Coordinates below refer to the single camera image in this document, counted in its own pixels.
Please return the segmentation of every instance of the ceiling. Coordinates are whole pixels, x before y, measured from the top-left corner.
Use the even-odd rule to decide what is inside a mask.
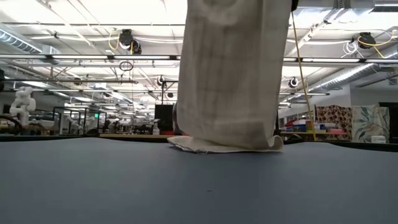
[[[49,45],[60,51],[61,54],[116,54],[124,55],[126,52],[118,48],[112,50],[107,40],[97,41],[100,38],[117,37],[121,29],[132,29],[135,38],[139,39],[142,54],[151,55],[180,55],[185,28],[187,0],[49,0],[51,10],[36,0],[1,0],[0,21],[13,32],[35,44]],[[391,38],[392,30],[398,26],[398,13],[396,12],[366,12],[355,15],[347,12],[336,16],[331,24],[322,24],[330,10],[302,9],[295,12],[297,34],[299,39],[306,36],[314,25],[321,24],[320,29],[314,32],[308,43],[300,48],[302,57],[329,57],[329,58],[361,58],[378,57],[374,48],[358,51],[352,54],[345,53],[345,43],[357,37],[360,32],[371,32],[378,43],[386,42]],[[90,40],[82,40],[78,34]],[[379,47],[383,50],[397,44],[398,39],[392,39],[388,44]],[[296,57],[295,53],[289,55],[295,48],[294,32],[290,26],[287,36],[285,55]],[[19,54],[14,47],[0,44],[0,53]],[[136,62],[151,65],[152,61]],[[109,67],[73,67],[61,72],[65,67],[53,68],[53,73],[59,73],[57,78],[80,77],[82,79],[112,80],[117,75],[121,78],[129,77],[139,83],[108,83],[107,88],[112,90],[159,90],[156,80],[161,75],[167,80],[178,80],[178,61],[156,61],[153,67],[139,67],[131,72],[123,72],[119,68],[112,70]],[[31,67],[46,76],[50,75],[50,67]],[[339,67],[303,67],[303,76],[308,85],[322,81],[327,76],[341,70]],[[297,66],[284,66],[282,70],[281,91],[296,91],[288,86],[291,78],[300,76]],[[86,84],[75,86],[65,84],[64,88],[87,89]],[[169,91],[177,91],[178,84],[169,86]],[[153,96],[145,93],[126,94],[140,102],[156,103]],[[177,98],[167,98],[167,103],[173,103]],[[100,96],[95,100],[104,100]]]

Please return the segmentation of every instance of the beige fabric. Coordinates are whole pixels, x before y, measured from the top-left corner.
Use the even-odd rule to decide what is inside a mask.
[[[282,147],[273,132],[290,6],[188,0],[177,105],[183,132],[235,149]]]

